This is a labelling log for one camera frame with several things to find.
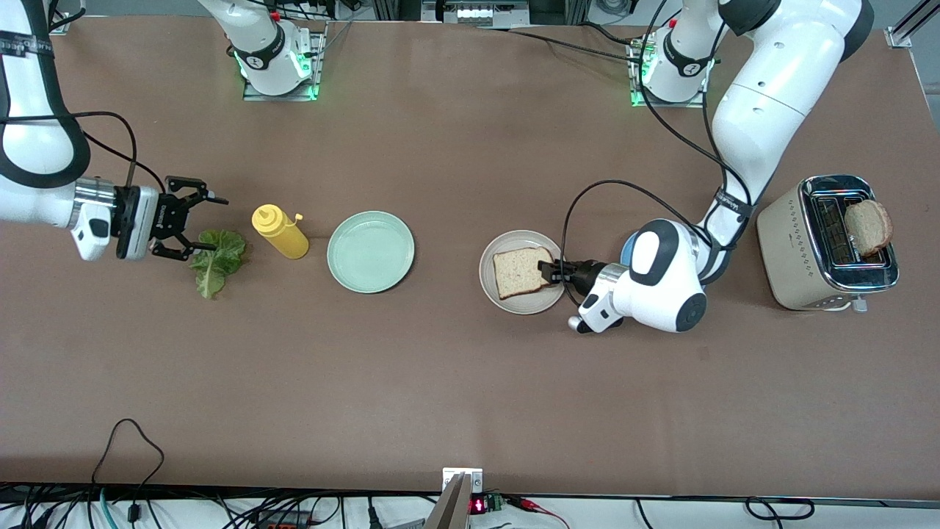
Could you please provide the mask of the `beige chrome toaster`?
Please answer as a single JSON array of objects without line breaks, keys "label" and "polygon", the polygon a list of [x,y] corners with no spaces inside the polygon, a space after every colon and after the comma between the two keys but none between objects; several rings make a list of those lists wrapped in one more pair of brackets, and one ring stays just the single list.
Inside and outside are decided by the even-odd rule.
[{"label": "beige chrome toaster", "polygon": [[860,257],[844,223],[846,208],[876,201],[869,183],[849,174],[812,176],[756,219],[773,297],[793,311],[867,309],[866,297],[894,287],[900,268],[891,243]]}]

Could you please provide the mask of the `green lettuce leaf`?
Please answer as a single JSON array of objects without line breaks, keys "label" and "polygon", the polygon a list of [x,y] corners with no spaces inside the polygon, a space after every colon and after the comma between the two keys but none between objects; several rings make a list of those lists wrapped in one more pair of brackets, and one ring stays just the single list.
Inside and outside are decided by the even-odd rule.
[{"label": "green lettuce leaf", "polygon": [[229,230],[202,231],[199,242],[214,245],[215,250],[195,253],[190,268],[195,272],[198,294],[212,299],[225,287],[226,279],[242,266],[247,243],[238,231]]}]

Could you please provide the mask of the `mint green plate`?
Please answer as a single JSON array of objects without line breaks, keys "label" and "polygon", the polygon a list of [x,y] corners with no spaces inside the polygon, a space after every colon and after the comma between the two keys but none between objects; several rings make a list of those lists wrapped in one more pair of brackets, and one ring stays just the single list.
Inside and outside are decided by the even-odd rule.
[{"label": "mint green plate", "polygon": [[327,265],[333,278],[360,294],[385,292],[413,267],[416,243],[408,225],[396,215],[366,211],[352,215],[333,231]]}]

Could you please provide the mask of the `yellow mustard squeeze bottle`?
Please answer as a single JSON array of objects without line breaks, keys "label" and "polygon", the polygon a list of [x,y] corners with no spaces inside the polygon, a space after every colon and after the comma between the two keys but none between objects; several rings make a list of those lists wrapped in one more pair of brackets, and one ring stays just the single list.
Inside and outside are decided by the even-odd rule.
[{"label": "yellow mustard squeeze bottle", "polygon": [[255,208],[251,222],[253,228],[278,250],[291,260],[299,260],[308,254],[308,238],[298,227],[303,219],[300,214],[288,215],[274,204],[263,204]]}]

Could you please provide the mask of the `blue plate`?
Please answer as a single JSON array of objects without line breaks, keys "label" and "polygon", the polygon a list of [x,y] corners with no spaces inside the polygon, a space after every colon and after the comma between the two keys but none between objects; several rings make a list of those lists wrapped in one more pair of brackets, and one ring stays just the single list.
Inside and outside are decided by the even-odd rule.
[{"label": "blue plate", "polygon": [[628,238],[621,251],[621,264],[639,274],[651,270],[659,247],[658,235],[653,231],[636,231]]}]

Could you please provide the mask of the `grey device with lights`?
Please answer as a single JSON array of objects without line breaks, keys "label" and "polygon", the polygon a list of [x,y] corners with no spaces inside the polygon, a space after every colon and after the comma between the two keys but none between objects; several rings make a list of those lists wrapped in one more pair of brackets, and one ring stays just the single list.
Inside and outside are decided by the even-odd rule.
[{"label": "grey device with lights", "polygon": [[496,29],[531,24],[527,0],[421,0],[421,21]]}]

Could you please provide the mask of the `red alligator clip lead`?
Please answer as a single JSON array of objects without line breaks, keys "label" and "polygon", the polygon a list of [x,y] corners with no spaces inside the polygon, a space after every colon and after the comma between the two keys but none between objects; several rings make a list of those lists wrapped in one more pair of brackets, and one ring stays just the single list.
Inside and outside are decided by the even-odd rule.
[{"label": "red alligator clip lead", "polygon": [[544,508],[538,503],[531,501],[530,499],[516,496],[516,495],[504,495],[503,499],[508,505],[513,506],[514,508],[523,510],[524,512],[531,514],[540,514],[556,519],[558,522],[563,525],[565,529],[571,529],[571,526],[568,524],[567,520],[564,520],[560,515],[551,512],[550,510]]}]

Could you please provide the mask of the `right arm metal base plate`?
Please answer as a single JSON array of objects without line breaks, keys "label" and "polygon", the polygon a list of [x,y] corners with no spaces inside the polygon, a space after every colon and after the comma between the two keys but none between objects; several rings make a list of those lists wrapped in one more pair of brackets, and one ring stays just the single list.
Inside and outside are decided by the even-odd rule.
[{"label": "right arm metal base plate", "polygon": [[263,93],[251,82],[256,76],[256,71],[248,69],[246,63],[238,58],[239,74],[242,77],[242,100],[317,100],[325,64],[326,34],[295,26],[291,21],[279,21],[278,25],[285,31],[285,48],[269,64],[268,70],[262,71],[262,87],[282,88],[293,80],[297,83],[285,93]]}]

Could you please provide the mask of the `beige plate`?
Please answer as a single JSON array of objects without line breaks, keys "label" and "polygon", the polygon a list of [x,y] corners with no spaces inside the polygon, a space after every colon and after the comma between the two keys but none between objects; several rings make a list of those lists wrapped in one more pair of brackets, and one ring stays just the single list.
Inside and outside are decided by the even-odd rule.
[{"label": "beige plate", "polygon": [[480,259],[480,283],[487,297],[500,309],[504,309],[504,311],[511,314],[540,314],[560,301],[562,297],[560,284],[547,284],[537,292],[526,292],[526,294],[514,295],[507,299],[501,299],[498,295],[497,270],[494,257],[508,251],[536,247],[545,248],[553,260],[560,257],[560,248],[551,238],[531,230],[504,232],[504,234],[494,238],[485,248]]}]

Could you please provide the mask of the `toasted bread slice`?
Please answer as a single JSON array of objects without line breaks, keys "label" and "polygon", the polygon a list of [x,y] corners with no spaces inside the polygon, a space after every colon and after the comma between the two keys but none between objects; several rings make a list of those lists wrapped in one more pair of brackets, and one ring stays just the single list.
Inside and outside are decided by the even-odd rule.
[{"label": "toasted bread slice", "polygon": [[860,257],[870,257],[889,247],[893,224],[878,201],[863,200],[846,208],[844,223]]},{"label": "toasted bread slice", "polygon": [[538,292],[551,284],[541,272],[541,262],[553,264],[548,248],[542,245],[518,248],[493,255],[493,270],[499,299]]}]

